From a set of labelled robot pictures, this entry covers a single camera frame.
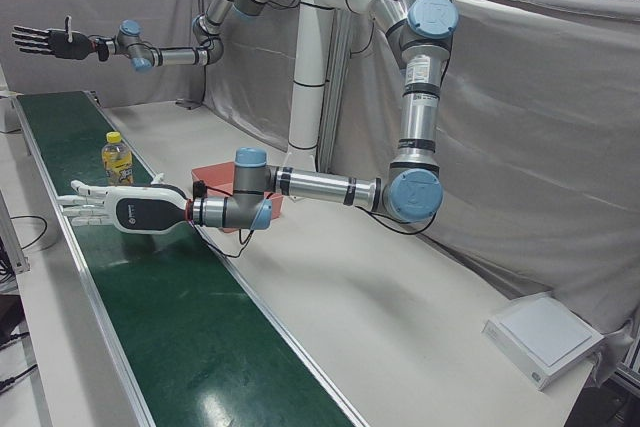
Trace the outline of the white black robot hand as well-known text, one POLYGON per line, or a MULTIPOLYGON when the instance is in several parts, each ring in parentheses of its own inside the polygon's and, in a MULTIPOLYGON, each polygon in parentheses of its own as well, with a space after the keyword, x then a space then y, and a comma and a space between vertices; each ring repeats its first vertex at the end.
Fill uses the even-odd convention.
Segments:
POLYGON ((188 222, 192 200, 179 188, 152 183, 143 186, 94 186, 71 182, 75 195, 56 198, 73 226, 113 225, 132 234, 166 234, 188 222))
POLYGON ((71 28, 72 17, 67 15, 63 29, 35 29, 16 25, 11 37, 24 53, 49 55, 68 60, 84 60, 97 51, 96 44, 85 34, 71 28))

